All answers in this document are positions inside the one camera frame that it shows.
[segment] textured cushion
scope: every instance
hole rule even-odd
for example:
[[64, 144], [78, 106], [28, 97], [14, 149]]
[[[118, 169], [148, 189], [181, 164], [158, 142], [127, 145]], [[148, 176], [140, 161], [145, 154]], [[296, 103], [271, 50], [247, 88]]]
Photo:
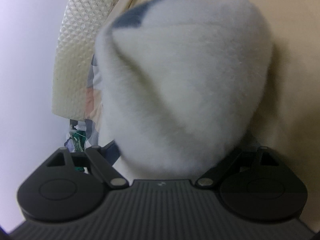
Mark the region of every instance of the textured cushion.
[[54, 65], [52, 112], [84, 120], [87, 76], [94, 39], [118, 0], [69, 0]]

